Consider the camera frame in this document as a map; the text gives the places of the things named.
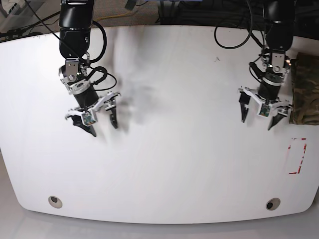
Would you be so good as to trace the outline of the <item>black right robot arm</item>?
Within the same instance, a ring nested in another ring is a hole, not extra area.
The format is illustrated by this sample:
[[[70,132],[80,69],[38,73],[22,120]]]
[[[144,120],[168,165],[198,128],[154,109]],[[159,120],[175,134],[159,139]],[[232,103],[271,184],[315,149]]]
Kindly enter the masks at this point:
[[[107,77],[113,79],[114,76],[103,66],[92,67],[93,63],[101,60],[107,48],[106,32],[93,20],[94,4],[93,0],[61,2],[59,51],[65,64],[59,69],[59,77],[68,94],[73,95],[78,103],[77,107],[68,111],[65,118],[72,119],[74,126],[96,136],[93,125],[98,121],[96,113],[100,110],[109,112],[112,126],[118,128],[116,97],[120,93],[106,88],[107,94],[101,97],[95,89]],[[95,59],[91,59],[88,52],[93,25],[100,29],[103,40],[102,50]]]

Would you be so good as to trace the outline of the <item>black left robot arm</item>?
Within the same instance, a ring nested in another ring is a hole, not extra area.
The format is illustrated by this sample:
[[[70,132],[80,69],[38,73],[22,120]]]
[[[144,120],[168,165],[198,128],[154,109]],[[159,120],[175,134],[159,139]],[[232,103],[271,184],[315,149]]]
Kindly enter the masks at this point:
[[[257,115],[271,117],[268,130],[288,116],[292,107],[289,101],[281,101],[279,92],[290,72],[291,60],[286,52],[291,48],[294,38],[295,2],[293,0],[266,0],[263,3],[265,21],[265,41],[260,57],[265,71],[255,62],[249,63],[249,71],[254,72],[259,88],[239,89],[241,121],[245,122],[251,100],[258,104]]]

